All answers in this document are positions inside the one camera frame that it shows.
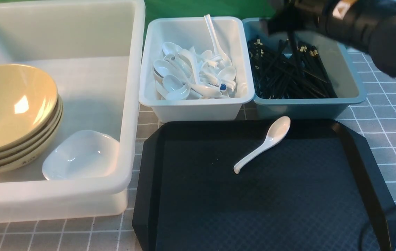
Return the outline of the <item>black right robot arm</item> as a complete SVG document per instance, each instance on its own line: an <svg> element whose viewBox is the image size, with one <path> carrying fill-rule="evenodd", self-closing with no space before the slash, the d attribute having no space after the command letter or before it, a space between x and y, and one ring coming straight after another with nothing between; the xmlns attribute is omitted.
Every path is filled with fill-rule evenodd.
<svg viewBox="0 0 396 251"><path fill-rule="evenodd" d="M311 31L367 53L396 78L396 1L271 0L271 17L260 19L266 35Z"/></svg>

